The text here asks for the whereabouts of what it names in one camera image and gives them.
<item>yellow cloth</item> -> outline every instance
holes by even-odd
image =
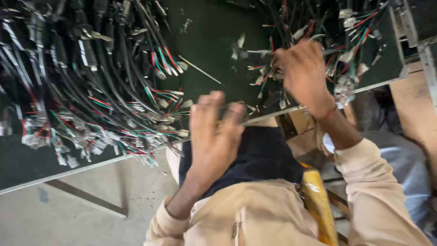
[[[374,143],[363,139],[336,151],[336,158],[348,183],[349,245],[431,246],[409,218],[402,187]],[[294,185],[283,179],[219,190],[198,201],[184,221],[169,215],[165,209],[169,199],[150,222],[145,246],[325,245],[317,241],[317,224]]]

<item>table leg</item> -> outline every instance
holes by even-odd
[[[58,179],[46,181],[42,184],[44,184],[45,188],[48,188],[48,190],[56,191],[60,195],[63,195],[71,199],[75,199],[76,201],[84,205],[96,208],[102,212],[112,214],[123,219],[126,219],[128,216],[127,209],[115,206],[105,200],[95,197],[83,190],[77,189]]]

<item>metal rod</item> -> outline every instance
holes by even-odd
[[[195,69],[199,70],[201,73],[203,73],[203,74],[205,74],[206,76],[208,76],[210,79],[212,79],[212,80],[214,80],[215,82],[217,82],[217,83],[219,83],[219,84],[225,86],[222,82],[216,80],[216,79],[213,78],[211,75],[209,75],[209,74],[207,74],[206,72],[204,72],[202,69],[196,67],[193,63],[191,63],[191,62],[185,60],[185,59],[184,59],[183,57],[181,57],[181,56],[179,56],[179,58],[181,58],[182,60],[184,60],[184,62],[188,63],[188,65],[194,67]]]

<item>dark green table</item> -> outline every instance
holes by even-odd
[[[244,48],[268,49],[270,34],[268,29],[261,27],[265,24],[262,16],[256,10],[240,9],[218,0],[167,0],[166,3],[170,10],[169,23],[180,55],[226,85],[223,87],[190,67],[183,74],[185,98],[196,100],[199,95],[207,94],[211,90],[223,90],[227,102],[258,104],[260,87],[250,86],[249,83],[253,83],[259,73],[247,71],[244,63],[234,62],[231,59],[231,45],[245,33]],[[187,19],[192,22],[188,24],[186,32],[180,32]],[[380,23],[380,30],[387,43],[387,55],[365,74],[357,91],[395,81],[402,77],[405,70],[389,11]],[[169,48],[172,48],[170,41],[168,43]],[[371,40],[365,43],[365,46],[371,45],[375,45]],[[178,84],[177,78],[171,78],[163,81],[160,86],[177,89]],[[290,112],[297,109],[297,106],[292,101],[284,110],[280,110],[279,106],[269,109],[261,107],[261,112],[253,114],[248,123]],[[0,194],[124,159],[123,156],[115,156],[114,150],[107,147],[102,155],[92,155],[92,162],[80,160],[80,167],[70,169],[68,166],[59,166],[52,147],[32,150],[22,145],[20,126],[14,129],[14,133],[17,135],[0,137]]]

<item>concrete floor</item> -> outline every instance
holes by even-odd
[[[142,245],[161,201],[178,189],[165,153],[157,159],[160,166],[153,169],[130,158],[60,179],[117,206],[127,205],[126,220],[39,185],[0,195],[0,245]]]

